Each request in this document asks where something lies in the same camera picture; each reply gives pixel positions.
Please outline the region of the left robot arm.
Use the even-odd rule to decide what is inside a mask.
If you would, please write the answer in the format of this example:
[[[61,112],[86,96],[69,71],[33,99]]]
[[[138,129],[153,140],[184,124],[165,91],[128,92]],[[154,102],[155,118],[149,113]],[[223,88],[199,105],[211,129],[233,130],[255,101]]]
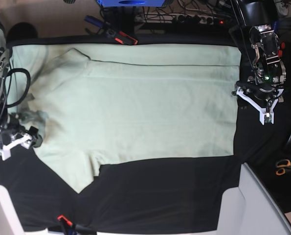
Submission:
[[[284,91],[286,69],[279,55],[279,39],[274,30],[278,12],[272,0],[231,2],[242,38],[242,48],[253,78],[238,81],[234,92],[257,110],[270,113]]]

